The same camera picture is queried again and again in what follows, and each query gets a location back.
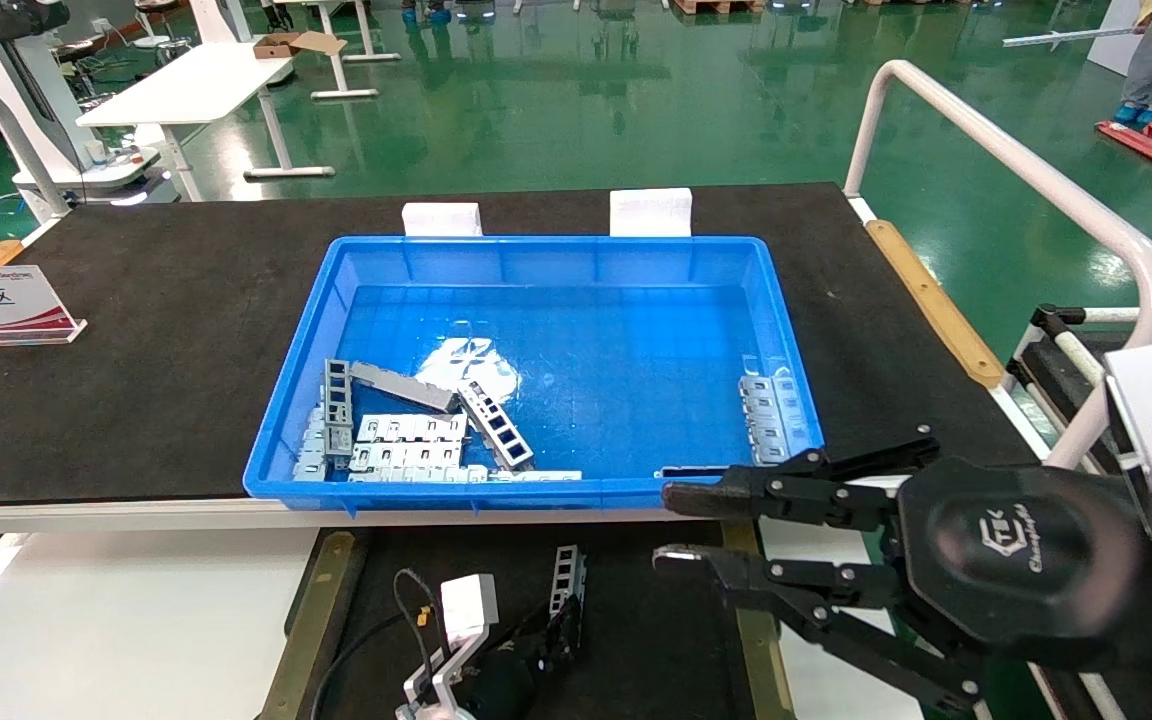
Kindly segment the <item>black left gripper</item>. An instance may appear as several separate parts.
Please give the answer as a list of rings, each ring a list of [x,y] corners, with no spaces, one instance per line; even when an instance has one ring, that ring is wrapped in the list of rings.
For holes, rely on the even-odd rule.
[[[576,655],[582,632],[582,601],[566,598],[554,623],[518,635],[485,652],[463,697],[473,719],[525,719],[535,705],[543,670],[563,655]]]

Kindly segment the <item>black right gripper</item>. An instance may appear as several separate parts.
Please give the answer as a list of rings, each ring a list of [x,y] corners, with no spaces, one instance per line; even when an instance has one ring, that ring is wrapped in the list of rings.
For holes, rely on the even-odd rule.
[[[1079,471],[933,462],[940,452],[937,438],[919,435],[850,457],[808,448],[770,467],[669,469],[660,501],[687,518],[861,532],[899,511],[911,591],[973,644],[1064,669],[1120,660],[1121,630],[1149,561],[1149,536],[1129,498]],[[901,473],[911,475],[896,500],[854,483]],[[980,702],[972,667],[851,614],[896,609],[900,575],[890,568],[770,560],[700,544],[664,544],[652,564],[664,577],[708,583],[736,609],[768,612],[806,643],[942,714],[970,714]]]

